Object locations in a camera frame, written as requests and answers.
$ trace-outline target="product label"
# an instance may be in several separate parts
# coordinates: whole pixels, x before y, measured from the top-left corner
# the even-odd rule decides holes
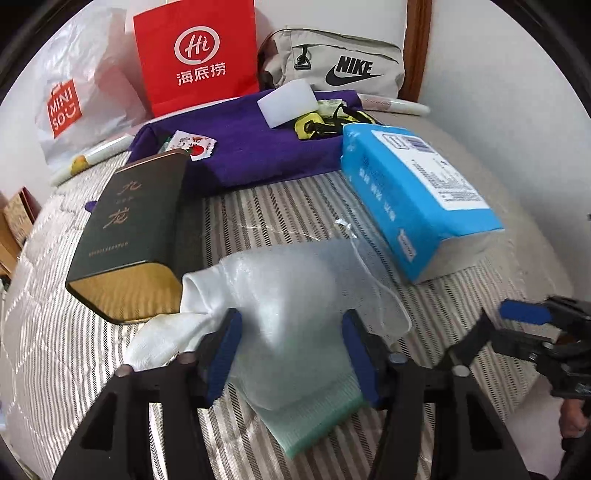
[[[57,138],[66,128],[82,118],[74,80],[58,83],[53,87],[47,102],[47,113],[49,113],[53,138]]]
[[[177,130],[168,142],[164,151],[182,148],[191,155],[191,160],[197,161],[212,156],[216,141],[204,135],[194,135]]]
[[[489,209],[476,189],[439,153],[413,135],[372,130],[446,210]]]

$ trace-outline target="beige bag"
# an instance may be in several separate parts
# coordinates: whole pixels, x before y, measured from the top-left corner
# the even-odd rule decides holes
[[[259,58],[261,80],[269,88],[303,78],[313,90],[397,98],[404,81],[396,45],[319,30],[279,30],[263,42]]]

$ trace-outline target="zipper pull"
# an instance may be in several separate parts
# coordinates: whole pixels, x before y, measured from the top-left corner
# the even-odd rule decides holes
[[[303,45],[301,48],[301,55],[295,60],[294,69],[296,70],[311,70],[312,65],[307,57],[308,45]]]

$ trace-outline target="miniso bag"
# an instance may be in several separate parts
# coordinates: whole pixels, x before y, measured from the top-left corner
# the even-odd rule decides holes
[[[124,38],[125,10],[90,5],[37,55],[35,127],[52,172],[145,120],[144,106],[119,66]]]

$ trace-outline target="nike logo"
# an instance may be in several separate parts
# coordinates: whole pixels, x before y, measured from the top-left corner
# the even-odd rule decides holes
[[[379,75],[354,75],[352,77],[337,77],[335,75],[335,67],[332,67],[329,70],[325,78],[326,83],[332,85],[333,87],[340,87],[342,85],[347,85],[348,83],[358,82],[360,80],[366,80],[372,77],[381,77],[383,75],[382,73]]]
[[[360,80],[370,79],[372,77],[381,77],[383,74],[371,75],[373,62],[361,59],[354,59],[352,57],[341,56],[339,62],[332,67],[326,74],[326,83],[334,87],[347,85],[348,83],[358,82]],[[342,73],[352,73],[352,76],[339,77],[335,71]]]

